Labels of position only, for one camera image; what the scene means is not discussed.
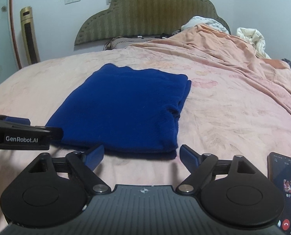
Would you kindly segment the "blue beaded sweater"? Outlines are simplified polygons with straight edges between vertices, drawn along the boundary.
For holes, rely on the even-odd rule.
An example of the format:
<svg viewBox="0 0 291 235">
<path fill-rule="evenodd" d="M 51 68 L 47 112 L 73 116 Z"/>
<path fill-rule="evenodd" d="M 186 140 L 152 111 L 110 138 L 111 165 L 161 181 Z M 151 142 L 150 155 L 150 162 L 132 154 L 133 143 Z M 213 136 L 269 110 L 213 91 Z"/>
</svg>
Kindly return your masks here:
<svg viewBox="0 0 291 235">
<path fill-rule="evenodd" d="M 47 122 L 60 145 L 111 154 L 174 159 L 178 121 L 191 89 L 184 74 L 105 64 L 76 88 Z"/>
</svg>

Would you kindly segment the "dark clothes on pillow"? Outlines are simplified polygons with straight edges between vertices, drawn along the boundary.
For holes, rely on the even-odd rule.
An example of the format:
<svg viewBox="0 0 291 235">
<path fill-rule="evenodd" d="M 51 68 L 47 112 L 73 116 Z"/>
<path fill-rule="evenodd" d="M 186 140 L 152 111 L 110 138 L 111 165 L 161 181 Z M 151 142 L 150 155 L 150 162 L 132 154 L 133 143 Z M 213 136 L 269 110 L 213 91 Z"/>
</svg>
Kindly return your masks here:
<svg viewBox="0 0 291 235">
<path fill-rule="evenodd" d="M 176 35 L 176 34 L 178 34 L 180 32 L 181 32 L 181 30 L 178 29 L 178 30 L 176 30 L 176 31 L 174 31 L 172 33 L 162 33 L 158 38 L 167 39 L 167 38 L 170 38 L 170 37 L 172 37 L 172 36 L 174 36 L 174 35 Z"/>
</svg>

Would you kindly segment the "smartphone with video call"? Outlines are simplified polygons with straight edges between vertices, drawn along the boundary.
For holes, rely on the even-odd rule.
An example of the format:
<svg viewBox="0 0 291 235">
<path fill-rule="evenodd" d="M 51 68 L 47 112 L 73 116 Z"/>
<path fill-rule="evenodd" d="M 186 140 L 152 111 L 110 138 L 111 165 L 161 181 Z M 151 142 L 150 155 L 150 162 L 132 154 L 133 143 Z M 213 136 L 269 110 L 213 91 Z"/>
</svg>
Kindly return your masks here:
<svg viewBox="0 0 291 235">
<path fill-rule="evenodd" d="M 291 234 L 291 157 L 271 152 L 267 157 L 268 178 L 281 191 L 285 207 L 278 221 L 278 227 Z"/>
</svg>

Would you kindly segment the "pink bed sheet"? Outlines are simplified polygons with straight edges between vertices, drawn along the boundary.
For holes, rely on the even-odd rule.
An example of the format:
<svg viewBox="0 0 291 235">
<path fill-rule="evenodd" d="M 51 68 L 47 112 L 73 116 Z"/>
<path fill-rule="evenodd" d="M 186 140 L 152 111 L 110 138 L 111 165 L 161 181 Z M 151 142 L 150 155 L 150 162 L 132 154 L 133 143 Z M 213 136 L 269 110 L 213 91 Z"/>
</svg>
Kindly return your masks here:
<svg viewBox="0 0 291 235">
<path fill-rule="evenodd" d="M 192 87 L 181 112 L 178 143 L 222 159 L 244 155 L 266 173 L 270 152 L 291 156 L 291 70 L 285 63 L 246 67 L 200 50 L 167 45 L 128 47 L 44 61 L 0 84 L 0 114 L 45 125 L 66 97 L 103 65 L 185 74 Z M 0 150 L 0 196 L 36 151 Z M 69 223 L 51 229 L 7 224 L 0 234 L 243 234 L 174 192 L 189 172 L 179 158 L 149 161 L 106 156 L 97 175 L 114 187 Z"/>
</svg>

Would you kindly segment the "gold tower air conditioner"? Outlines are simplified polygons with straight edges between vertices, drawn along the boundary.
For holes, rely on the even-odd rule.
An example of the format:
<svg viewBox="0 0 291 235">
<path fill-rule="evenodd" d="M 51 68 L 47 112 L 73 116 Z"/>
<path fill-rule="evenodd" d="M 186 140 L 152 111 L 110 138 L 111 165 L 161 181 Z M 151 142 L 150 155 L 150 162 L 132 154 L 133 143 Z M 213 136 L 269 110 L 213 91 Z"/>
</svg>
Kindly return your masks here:
<svg viewBox="0 0 291 235">
<path fill-rule="evenodd" d="M 20 11 L 21 33 L 26 57 L 29 65 L 40 62 L 40 55 L 37 48 L 35 28 L 32 15 L 32 7 L 27 6 Z"/>
</svg>

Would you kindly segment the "brown striped pillow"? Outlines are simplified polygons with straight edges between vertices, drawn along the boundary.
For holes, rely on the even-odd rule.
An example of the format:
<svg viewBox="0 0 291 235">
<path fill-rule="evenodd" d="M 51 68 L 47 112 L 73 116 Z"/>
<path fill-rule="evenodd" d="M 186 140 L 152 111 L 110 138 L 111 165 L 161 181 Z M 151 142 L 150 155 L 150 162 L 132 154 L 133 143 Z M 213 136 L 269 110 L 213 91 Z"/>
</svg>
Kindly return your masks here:
<svg viewBox="0 0 291 235">
<path fill-rule="evenodd" d="M 118 36 L 108 41 L 103 50 L 113 50 L 126 48 L 135 43 L 143 43 L 151 40 L 162 39 L 161 36 L 136 36 L 136 37 L 122 37 Z"/>
</svg>

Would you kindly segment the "peach blanket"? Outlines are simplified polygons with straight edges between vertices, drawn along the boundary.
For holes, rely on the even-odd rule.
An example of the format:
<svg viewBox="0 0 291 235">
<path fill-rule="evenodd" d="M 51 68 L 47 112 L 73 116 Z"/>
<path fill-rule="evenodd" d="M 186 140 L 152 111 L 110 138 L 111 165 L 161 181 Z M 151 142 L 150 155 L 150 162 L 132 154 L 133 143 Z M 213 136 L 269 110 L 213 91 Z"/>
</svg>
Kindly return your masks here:
<svg viewBox="0 0 291 235">
<path fill-rule="evenodd" d="M 232 71 L 291 114 L 290 66 L 281 60 L 258 58 L 253 46 L 239 37 L 198 24 L 170 38 L 137 43 L 135 47 Z"/>
</svg>

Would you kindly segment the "cream crumpled blanket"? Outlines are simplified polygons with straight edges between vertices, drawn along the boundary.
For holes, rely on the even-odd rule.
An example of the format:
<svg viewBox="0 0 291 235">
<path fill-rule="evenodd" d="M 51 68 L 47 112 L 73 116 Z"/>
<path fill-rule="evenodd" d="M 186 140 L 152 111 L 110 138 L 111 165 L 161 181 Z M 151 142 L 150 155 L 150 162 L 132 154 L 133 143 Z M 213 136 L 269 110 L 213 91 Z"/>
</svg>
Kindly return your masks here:
<svg viewBox="0 0 291 235">
<path fill-rule="evenodd" d="M 236 36 L 250 43 L 254 47 L 257 57 L 271 59 L 270 56 L 265 52 L 265 38 L 257 29 L 237 28 Z"/>
</svg>

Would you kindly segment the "white quilt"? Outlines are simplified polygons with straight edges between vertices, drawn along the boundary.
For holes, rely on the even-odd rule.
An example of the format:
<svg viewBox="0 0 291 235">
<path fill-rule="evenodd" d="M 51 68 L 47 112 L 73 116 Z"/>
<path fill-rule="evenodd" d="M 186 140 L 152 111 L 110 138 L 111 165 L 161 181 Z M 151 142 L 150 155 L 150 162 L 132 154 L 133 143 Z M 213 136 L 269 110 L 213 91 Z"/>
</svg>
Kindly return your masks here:
<svg viewBox="0 0 291 235">
<path fill-rule="evenodd" d="M 181 31 L 184 31 L 188 28 L 194 27 L 198 24 L 205 24 L 208 27 L 215 29 L 216 31 L 224 32 L 229 34 L 229 31 L 226 27 L 224 27 L 220 22 L 211 18 L 204 18 L 201 16 L 192 17 L 185 25 L 181 26 Z"/>
</svg>

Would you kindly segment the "olive padded headboard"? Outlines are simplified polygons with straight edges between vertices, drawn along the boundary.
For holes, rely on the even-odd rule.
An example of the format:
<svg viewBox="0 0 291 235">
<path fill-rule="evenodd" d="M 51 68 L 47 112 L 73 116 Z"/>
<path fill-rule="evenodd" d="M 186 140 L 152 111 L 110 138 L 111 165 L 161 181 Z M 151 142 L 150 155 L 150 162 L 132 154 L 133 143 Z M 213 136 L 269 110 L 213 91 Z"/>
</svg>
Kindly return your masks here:
<svg viewBox="0 0 291 235">
<path fill-rule="evenodd" d="M 214 19 L 230 29 L 209 0 L 111 0 L 108 9 L 83 23 L 75 45 L 117 36 L 171 34 L 194 16 Z"/>
</svg>

